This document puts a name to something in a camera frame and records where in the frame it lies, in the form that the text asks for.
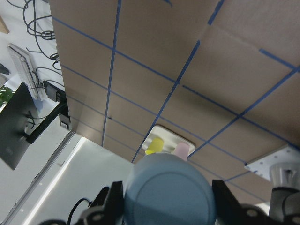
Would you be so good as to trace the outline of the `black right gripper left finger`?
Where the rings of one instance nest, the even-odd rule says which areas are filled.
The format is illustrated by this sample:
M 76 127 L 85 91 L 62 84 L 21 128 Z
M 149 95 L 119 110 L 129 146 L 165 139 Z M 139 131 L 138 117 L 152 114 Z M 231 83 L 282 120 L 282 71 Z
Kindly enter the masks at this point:
M 124 195 L 123 182 L 114 181 L 108 190 L 104 204 L 104 224 L 124 224 Z

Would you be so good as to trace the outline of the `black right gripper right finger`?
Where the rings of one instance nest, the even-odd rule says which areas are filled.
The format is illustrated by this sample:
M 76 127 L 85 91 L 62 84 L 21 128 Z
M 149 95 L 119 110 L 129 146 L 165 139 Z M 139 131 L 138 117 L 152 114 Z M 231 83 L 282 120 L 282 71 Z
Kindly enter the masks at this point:
M 244 209 L 225 182 L 223 180 L 213 180 L 212 190 L 219 224 L 245 225 Z

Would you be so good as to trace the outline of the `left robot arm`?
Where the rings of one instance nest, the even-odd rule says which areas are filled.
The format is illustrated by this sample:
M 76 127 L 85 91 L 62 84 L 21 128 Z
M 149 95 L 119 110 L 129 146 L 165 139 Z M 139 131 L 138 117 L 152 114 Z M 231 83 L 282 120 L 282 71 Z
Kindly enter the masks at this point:
M 284 222 L 300 215 L 300 164 L 278 163 L 270 167 L 272 192 L 269 217 Z

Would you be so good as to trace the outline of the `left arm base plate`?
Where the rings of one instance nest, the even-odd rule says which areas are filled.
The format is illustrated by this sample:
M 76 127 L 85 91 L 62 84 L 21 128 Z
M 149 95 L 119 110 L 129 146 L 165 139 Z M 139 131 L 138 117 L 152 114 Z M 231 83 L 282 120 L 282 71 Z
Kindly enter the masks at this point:
M 256 175 L 271 181 L 270 168 L 278 163 L 299 163 L 300 150 L 291 145 L 284 145 L 276 150 L 256 157 L 245 164 L 245 168 Z

